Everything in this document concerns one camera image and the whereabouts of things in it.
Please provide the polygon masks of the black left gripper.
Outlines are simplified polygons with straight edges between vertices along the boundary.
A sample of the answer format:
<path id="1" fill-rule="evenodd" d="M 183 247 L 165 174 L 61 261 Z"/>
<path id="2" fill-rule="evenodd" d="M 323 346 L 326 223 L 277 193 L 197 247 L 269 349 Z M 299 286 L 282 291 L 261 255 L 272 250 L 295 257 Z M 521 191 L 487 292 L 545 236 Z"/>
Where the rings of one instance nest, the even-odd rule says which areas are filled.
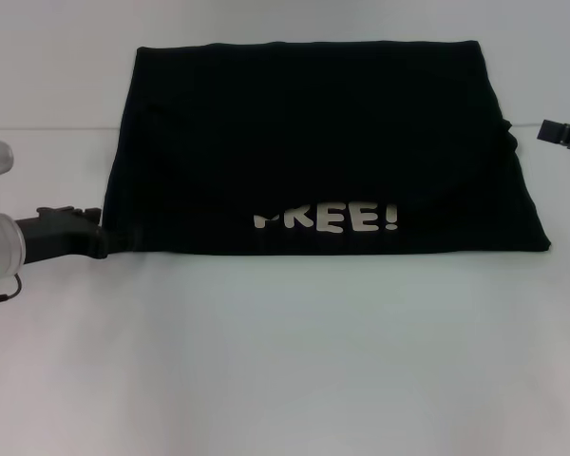
<path id="1" fill-rule="evenodd" d="M 109 235 L 100 226 L 100 209 L 41 207 L 35 218 L 15 221 L 25 242 L 25 259 L 83 256 L 105 259 Z"/>

